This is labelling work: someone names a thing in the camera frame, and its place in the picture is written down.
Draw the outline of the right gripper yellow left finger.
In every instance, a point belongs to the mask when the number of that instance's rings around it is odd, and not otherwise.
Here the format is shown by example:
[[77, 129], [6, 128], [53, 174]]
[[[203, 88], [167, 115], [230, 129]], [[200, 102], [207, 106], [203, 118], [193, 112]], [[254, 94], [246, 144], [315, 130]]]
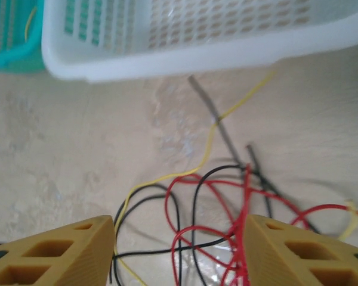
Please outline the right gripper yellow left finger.
[[0, 245], [0, 286], [106, 286], [112, 217], [101, 215]]

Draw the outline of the white perforated plastic basket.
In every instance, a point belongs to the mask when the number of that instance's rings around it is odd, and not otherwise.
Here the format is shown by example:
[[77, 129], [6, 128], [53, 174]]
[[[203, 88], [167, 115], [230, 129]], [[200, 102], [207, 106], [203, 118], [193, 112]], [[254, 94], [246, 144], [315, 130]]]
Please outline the white perforated plastic basket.
[[265, 66], [358, 45], [358, 0], [45, 0], [42, 56], [63, 80]]

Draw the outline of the teal perforated plastic basket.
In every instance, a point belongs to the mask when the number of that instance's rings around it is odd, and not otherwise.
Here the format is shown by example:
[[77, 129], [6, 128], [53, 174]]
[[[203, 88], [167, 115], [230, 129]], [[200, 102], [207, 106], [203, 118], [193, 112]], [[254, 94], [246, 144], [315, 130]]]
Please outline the teal perforated plastic basket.
[[44, 0], [0, 0], [0, 72], [44, 69], [41, 36]]

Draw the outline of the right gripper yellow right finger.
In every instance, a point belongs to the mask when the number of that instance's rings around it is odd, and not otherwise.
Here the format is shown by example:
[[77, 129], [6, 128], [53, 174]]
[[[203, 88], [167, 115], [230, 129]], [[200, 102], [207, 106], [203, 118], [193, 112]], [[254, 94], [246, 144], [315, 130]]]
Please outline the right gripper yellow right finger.
[[250, 286], [358, 286], [358, 247], [250, 214], [244, 228]]

